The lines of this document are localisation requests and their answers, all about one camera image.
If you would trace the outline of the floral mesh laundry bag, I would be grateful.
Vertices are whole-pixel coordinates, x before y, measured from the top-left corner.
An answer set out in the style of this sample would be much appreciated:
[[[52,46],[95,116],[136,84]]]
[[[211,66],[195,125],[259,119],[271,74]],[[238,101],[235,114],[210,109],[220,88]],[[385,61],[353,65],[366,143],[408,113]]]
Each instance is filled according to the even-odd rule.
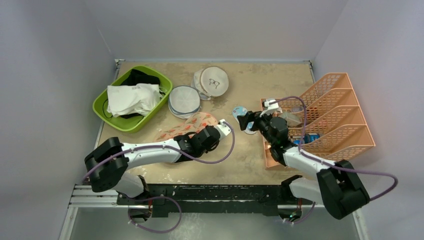
[[[173,139],[176,136],[192,132],[199,133],[206,126],[214,126],[217,125],[218,122],[219,121],[210,113],[196,112],[186,119],[185,122],[166,130],[160,130],[154,137],[153,142],[163,142]]]

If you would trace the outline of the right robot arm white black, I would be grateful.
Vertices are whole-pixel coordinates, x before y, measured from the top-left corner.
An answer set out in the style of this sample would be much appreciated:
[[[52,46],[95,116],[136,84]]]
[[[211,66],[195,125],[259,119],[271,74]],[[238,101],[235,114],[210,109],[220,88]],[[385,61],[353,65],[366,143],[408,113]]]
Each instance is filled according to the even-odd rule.
[[[289,138],[285,119],[271,114],[248,111],[237,117],[240,129],[258,131],[270,144],[275,162],[301,171],[314,180],[295,176],[283,181],[280,196],[288,204],[299,198],[323,205],[335,219],[341,220],[367,205],[371,198],[352,164],[347,160],[332,161],[299,149]]]

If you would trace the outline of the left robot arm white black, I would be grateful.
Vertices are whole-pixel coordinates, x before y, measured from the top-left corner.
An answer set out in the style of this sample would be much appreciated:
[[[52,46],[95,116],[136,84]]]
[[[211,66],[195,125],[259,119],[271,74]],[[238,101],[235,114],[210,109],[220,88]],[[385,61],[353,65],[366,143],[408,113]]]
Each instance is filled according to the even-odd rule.
[[[148,186],[143,177],[129,174],[129,169],[198,159],[213,151],[228,134],[218,124],[207,125],[198,133],[189,132],[153,143],[123,143],[118,137],[110,137],[85,157],[87,178],[95,193],[115,190],[142,205],[149,199]]]

